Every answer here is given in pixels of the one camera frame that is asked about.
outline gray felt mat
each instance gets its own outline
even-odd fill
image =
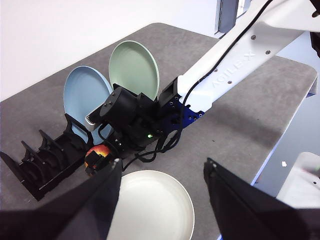
[[[148,25],[124,39],[138,41],[151,51],[159,67],[160,91],[218,41],[162,23]],[[66,126],[63,87],[68,73],[77,66],[87,65],[108,79],[109,58],[119,42],[1,102],[1,150],[20,161],[24,156],[21,140],[34,149],[40,146],[38,129],[52,138],[59,136]],[[152,163],[135,162],[125,174],[151,169],[175,177],[193,201],[192,239],[216,239],[219,229],[203,179],[206,158],[217,160],[251,183],[316,78],[317,72],[310,66],[273,57],[216,101],[203,118],[187,127],[177,147],[159,154]],[[84,167],[80,167],[37,202],[8,167],[3,162],[0,164],[0,206],[6,210],[35,208],[87,179]]]

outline blue plate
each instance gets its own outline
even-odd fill
[[[109,82],[99,71],[89,66],[78,66],[69,74],[64,85],[64,111],[85,125],[86,115],[103,104],[112,91]],[[87,142],[88,137],[83,130],[75,125],[72,130]],[[107,125],[101,134],[107,137],[110,131],[111,126]],[[98,128],[91,133],[95,145],[103,142],[98,135]]]

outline cable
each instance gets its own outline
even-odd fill
[[[171,140],[173,138],[175,138],[175,141],[169,145],[169,143],[171,142],[171,140],[162,148],[162,149],[157,149],[158,143],[154,149],[154,151],[149,151],[143,154],[136,154],[135,158],[133,158],[131,161],[129,161],[129,163],[122,168],[122,170],[126,170],[127,167],[133,163],[135,160],[139,159],[140,157],[144,157],[147,155],[151,155],[151,154],[155,154],[157,155],[157,153],[165,153],[171,149],[173,149],[178,142],[180,141],[181,138],[181,134],[182,131],[184,129],[183,127],[183,119],[184,119],[184,112],[185,112],[185,107],[186,107],[186,102],[187,99],[189,97],[189,95],[191,94],[191,92],[196,88],[196,86],[201,83],[205,78],[207,78],[210,74],[213,73],[213,71],[218,67],[218,65],[222,62],[222,60],[226,57],[226,55],[230,52],[230,50],[234,47],[234,45],[243,37],[243,35],[252,27],[253,24],[255,24],[255,22],[258,20],[258,18],[261,16],[261,14],[265,11],[265,9],[269,6],[269,4],[272,2],[273,0],[268,0],[260,9],[260,11],[258,12],[258,14],[254,17],[254,19],[248,24],[248,26],[239,34],[239,36],[236,37],[236,39],[230,44],[230,46],[227,48],[227,50],[223,53],[223,55],[219,58],[219,60],[216,62],[216,64],[210,69],[210,71],[208,71],[203,77],[201,77],[195,84],[192,85],[192,87],[189,89],[189,91],[187,92],[187,94],[184,97],[184,100],[182,102],[182,107],[180,110],[180,116],[179,116],[179,128],[177,130],[177,132],[175,133],[175,135],[171,138]]]

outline black dish rack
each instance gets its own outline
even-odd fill
[[[20,163],[0,151],[0,157],[6,165],[38,201],[84,164],[87,151],[94,146],[91,132],[67,113],[64,116],[67,121],[66,128],[56,139],[53,140],[39,130],[42,144],[38,151],[21,141],[25,155]],[[72,131],[73,125],[87,134],[87,142]]]

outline green plate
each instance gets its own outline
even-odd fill
[[[136,41],[123,41],[113,50],[109,62],[111,86],[118,84],[135,94],[155,100],[159,90],[159,70],[150,51]]]

